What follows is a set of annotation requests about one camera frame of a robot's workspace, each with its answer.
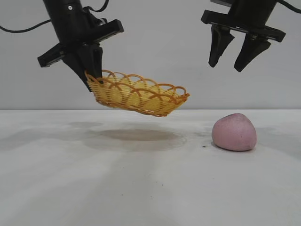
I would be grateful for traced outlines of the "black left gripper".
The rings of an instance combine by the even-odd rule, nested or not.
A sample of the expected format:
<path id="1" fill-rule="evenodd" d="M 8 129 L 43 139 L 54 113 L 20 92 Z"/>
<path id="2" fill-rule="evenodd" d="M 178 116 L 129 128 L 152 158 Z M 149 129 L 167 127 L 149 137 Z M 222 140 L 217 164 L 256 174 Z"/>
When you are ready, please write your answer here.
<path id="1" fill-rule="evenodd" d="M 63 60 L 91 92 L 85 72 L 95 79 L 102 77 L 99 43 L 124 32 L 121 21 L 98 19 L 79 0 L 45 0 L 44 5 L 59 43 L 38 57 L 40 66 Z"/>

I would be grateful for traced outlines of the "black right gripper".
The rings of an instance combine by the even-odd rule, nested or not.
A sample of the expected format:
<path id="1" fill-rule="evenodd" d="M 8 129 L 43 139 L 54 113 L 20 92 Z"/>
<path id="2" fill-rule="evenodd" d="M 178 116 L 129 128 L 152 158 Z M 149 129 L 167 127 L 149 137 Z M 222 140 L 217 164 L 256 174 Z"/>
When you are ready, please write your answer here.
<path id="1" fill-rule="evenodd" d="M 209 65 L 215 67 L 234 36 L 230 30 L 247 33 L 234 68 L 242 72 L 259 54 L 270 47 L 270 40 L 282 42 L 286 33 L 266 25 L 275 0 L 213 0 L 212 3 L 229 7 L 227 14 L 205 10 L 201 21 L 211 24 Z"/>

